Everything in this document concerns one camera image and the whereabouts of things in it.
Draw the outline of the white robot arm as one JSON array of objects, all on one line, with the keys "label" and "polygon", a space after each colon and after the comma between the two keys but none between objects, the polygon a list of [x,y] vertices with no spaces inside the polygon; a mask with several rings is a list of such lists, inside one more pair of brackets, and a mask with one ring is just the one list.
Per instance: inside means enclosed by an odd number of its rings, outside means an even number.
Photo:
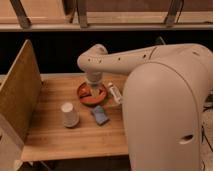
[{"label": "white robot arm", "polygon": [[100,44],[77,60],[87,82],[126,74],[122,114],[132,171],[201,171],[201,124],[213,90],[213,51],[155,45],[109,54]]}]

